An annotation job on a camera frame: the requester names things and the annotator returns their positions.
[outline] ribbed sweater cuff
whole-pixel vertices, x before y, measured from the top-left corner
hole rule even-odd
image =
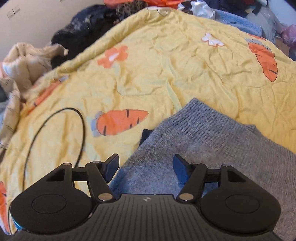
[[[241,125],[198,99],[192,99],[179,112],[166,119],[159,128],[163,129],[164,134],[178,131],[194,141],[215,147],[220,146],[224,140],[235,144],[235,138],[238,138],[237,129],[245,129],[243,138],[246,138],[245,135],[251,134],[255,126]]]

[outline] ribbed black surface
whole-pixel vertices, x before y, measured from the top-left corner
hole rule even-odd
[[[206,223],[195,206],[178,203],[171,195],[128,195],[98,206],[80,227],[66,233],[44,236],[20,232],[15,241],[279,241],[268,233],[235,237]]]

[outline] bed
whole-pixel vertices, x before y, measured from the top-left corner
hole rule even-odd
[[[264,38],[171,8],[143,9],[30,91],[0,166],[2,229],[16,231],[9,206],[23,188],[62,163],[77,164],[83,125],[70,110],[46,123],[27,158],[56,111],[71,107],[83,116],[78,166],[113,153],[122,165],[143,129],[154,129],[194,97],[295,152],[295,76],[295,62]],[[88,193],[85,183],[75,187]]]

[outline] white wall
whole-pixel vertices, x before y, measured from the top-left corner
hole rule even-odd
[[[53,34],[66,26],[77,12],[102,2],[103,0],[9,0],[0,8],[0,61],[17,42],[44,47]],[[17,5],[20,11],[8,19],[7,13]]]

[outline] metal pin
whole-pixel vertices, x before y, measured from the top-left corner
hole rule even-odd
[[[194,196],[190,193],[182,193],[179,196],[180,199],[182,199],[183,201],[190,201],[194,198]]]
[[[113,198],[113,196],[110,193],[101,193],[98,198],[102,201],[109,201]]]

